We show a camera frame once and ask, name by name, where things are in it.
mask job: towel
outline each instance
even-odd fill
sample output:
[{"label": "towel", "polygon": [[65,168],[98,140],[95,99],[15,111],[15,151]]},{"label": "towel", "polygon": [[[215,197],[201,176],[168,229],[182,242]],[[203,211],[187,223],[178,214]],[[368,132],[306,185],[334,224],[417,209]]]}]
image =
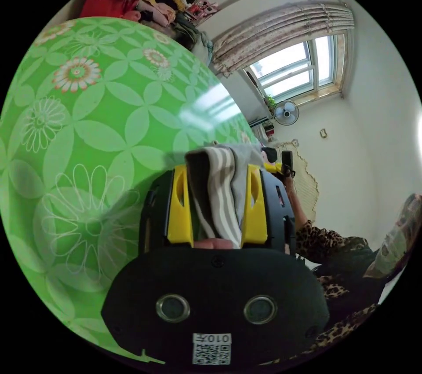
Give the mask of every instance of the towel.
[{"label": "towel", "polygon": [[259,144],[218,144],[185,155],[188,181],[208,238],[228,239],[239,249],[247,167],[264,166]]}]

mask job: wall decoration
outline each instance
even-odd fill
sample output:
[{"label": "wall decoration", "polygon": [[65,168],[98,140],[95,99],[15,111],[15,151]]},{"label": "wall decoration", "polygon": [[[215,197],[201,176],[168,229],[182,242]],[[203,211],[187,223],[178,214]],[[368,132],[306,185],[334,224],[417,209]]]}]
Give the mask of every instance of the wall decoration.
[{"label": "wall decoration", "polygon": [[306,214],[312,223],[315,222],[317,213],[316,205],[319,198],[318,183],[315,178],[308,172],[308,162],[298,153],[297,147],[292,142],[284,142],[277,149],[278,159],[281,161],[281,151],[293,152],[293,168],[296,172],[295,190]]}]

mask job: floral curtain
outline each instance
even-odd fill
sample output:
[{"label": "floral curtain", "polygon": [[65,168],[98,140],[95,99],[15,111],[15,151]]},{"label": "floral curtain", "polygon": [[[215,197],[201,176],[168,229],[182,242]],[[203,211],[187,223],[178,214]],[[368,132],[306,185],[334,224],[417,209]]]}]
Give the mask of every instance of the floral curtain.
[{"label": "floral curtain", "polygon": [[213,64],[225,77],[291,45],[354,28],[342,4],[304,4],[255,16],[214,42]]}]

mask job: potted plant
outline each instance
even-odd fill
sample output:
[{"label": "potted plant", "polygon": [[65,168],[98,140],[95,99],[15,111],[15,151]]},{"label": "potted plant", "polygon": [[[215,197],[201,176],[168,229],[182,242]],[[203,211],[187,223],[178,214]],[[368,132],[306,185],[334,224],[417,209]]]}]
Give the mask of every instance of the potted plant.
[{"label": "potted plant", "polygon": [[265,104],[267,105],[267,107],[268,107],[268,110],[270,111],[270,113],[272,114],[272,115],[274,115],[274,107],[276,106],[276,102],[274,101],[274,98],[273,97],[269,97],[269,96],[267,96],[267,97],[265,97],[264,98],[264,100],[265,100]]}]

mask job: wall fan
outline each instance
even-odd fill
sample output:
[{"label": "wall fan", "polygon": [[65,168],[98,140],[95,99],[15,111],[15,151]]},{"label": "wall fan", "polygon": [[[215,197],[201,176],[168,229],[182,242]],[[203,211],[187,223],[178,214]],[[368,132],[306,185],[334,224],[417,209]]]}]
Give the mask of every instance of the wall fan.
[{"label": "wall fan", "polygon": [[290,126],[299,118],[299,108],[293,101],[281,101],[274,107],[274,118],[280,125]]}]

